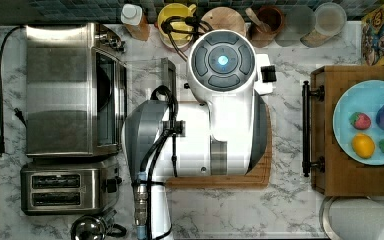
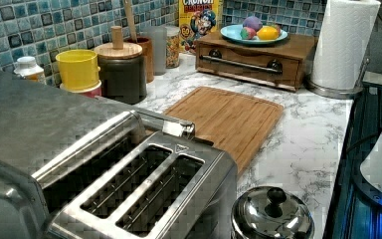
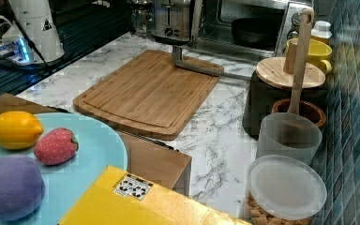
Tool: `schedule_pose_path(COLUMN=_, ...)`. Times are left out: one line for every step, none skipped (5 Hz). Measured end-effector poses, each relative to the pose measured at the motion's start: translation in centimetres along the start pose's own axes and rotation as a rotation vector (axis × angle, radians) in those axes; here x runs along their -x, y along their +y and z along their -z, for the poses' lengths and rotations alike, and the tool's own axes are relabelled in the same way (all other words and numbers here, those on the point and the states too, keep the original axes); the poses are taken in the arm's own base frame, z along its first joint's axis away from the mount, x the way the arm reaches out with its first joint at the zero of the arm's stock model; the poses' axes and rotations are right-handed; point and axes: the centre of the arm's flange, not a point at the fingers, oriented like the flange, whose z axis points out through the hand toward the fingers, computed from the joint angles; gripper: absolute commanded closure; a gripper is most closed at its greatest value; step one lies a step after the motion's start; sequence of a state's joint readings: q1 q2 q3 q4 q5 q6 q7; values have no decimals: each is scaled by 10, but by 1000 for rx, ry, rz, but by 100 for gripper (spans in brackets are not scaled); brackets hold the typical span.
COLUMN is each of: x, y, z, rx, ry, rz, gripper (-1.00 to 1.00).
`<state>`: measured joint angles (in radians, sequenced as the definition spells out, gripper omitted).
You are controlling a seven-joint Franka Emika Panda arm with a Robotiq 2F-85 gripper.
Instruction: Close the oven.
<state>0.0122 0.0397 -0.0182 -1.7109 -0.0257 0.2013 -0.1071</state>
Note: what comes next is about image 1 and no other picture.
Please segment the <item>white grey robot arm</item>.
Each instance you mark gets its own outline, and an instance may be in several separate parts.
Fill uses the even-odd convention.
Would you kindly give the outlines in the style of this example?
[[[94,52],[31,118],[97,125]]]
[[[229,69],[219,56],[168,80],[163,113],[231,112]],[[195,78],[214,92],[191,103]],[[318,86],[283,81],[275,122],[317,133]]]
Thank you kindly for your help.
[[[267,148],[268,58],[231,30],[213,30],[192,46],[180,103],[161,85],[126,118],[121,136],[135,201],[138,240],[173,240],[166,183],[208,185],[244,176]]]

